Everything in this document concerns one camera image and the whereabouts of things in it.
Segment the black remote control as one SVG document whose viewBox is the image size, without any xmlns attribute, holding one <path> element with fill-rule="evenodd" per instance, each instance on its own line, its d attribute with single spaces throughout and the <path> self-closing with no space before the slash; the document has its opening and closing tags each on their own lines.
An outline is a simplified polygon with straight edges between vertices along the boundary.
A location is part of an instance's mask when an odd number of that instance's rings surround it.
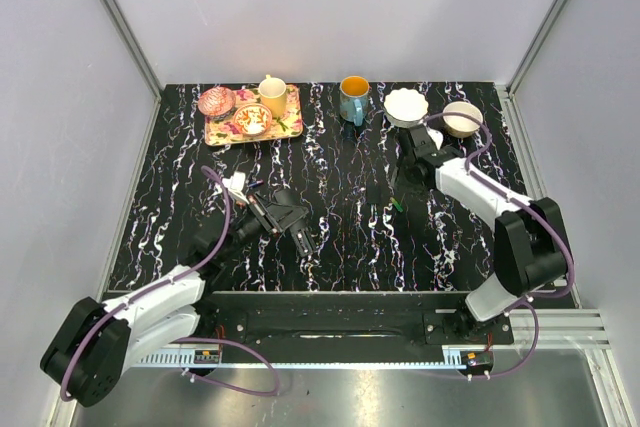
<svg viewBox="0 0 640 427">
<path fill-rule="evenodd" d="M 315 252 L 316 245 L 306 226 L 292 225 L 289 231 L 298 253 L 302 257 L 307 257 Z"/>
</svg>

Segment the green AAA battery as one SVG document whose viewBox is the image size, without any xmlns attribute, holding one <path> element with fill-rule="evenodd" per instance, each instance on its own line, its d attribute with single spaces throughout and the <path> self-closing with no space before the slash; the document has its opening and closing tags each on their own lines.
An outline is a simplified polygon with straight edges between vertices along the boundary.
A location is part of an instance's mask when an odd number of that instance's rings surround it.
<svg viewBox="0 0 640 427">
<path fill-rule="evenodd" d="M 402 205 L 397 200 L 391 199 L 391 203 L 398 212 L 404 212 Z"/>
</svg>

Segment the black remote battery cover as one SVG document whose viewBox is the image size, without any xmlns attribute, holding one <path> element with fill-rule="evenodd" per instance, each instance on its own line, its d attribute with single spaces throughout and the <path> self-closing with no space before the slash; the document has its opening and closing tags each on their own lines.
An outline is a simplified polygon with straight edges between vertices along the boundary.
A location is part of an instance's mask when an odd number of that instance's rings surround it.
<svg viewBox="0 0 640 427">
<path fill-rule="evenodd" d="M 366 200 L 369 205 L 380 206 L 383 203 L 383 191 L 377 182 L 371 182 L 366 188 Z"/>
</svg>

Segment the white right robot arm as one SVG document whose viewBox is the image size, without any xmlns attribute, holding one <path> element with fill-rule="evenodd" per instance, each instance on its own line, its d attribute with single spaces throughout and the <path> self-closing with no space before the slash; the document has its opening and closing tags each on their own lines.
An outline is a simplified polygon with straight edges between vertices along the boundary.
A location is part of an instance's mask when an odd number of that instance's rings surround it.
<svg viewBox="0 0 640 427">
<path fill-rule="evenodd" d="M 526 295 L 573 272 L 559 205 L 532 200 L 501 185 L 421 125 L 398 134 L 396 173 L 414 185 L 454 198 L 493 233 L 493 273 L 471 291 L 445 325 L 465 342 L 486 336 L 500 315 Z"/>
</svg>

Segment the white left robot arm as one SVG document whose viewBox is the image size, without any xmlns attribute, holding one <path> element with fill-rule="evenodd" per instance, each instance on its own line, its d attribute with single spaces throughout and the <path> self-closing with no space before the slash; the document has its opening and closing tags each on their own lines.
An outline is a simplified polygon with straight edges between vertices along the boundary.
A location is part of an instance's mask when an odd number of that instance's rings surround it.
<svg viewBox="0 0 640 427">
<path fill-rule="evenodd" d="M 93 406 L 130 367 L 164 345 L 211 339 L 217 320 L 199 304 L 221 282 L 224 262 L 249 242 L 287 234 L 300 255 L 312 252 L 309 210 L 291 190 L 271 199 L 228 192 L 225 202 L 224 211 L 201 222 L 184 263 L 168 274 L 108 301 L 85 297 L 73 305 L 40 361 L 62 400 Z"/>
</svg>

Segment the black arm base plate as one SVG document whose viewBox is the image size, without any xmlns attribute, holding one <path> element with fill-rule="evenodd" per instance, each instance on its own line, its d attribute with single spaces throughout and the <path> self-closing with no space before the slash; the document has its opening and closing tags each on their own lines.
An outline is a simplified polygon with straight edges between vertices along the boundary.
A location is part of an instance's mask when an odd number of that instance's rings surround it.
<svg viewBox="0 0 640 427">
<path fill-rule="evenodd" d="M 399 338 L 418 344 L 514 343 L 504 315 L 473 324 L 465 296 L 447 292 L 214 292 L 196 304 L 193 333 L 172 343 L 214 339 L 249 344 L 265 338 Z"/>
</svg>

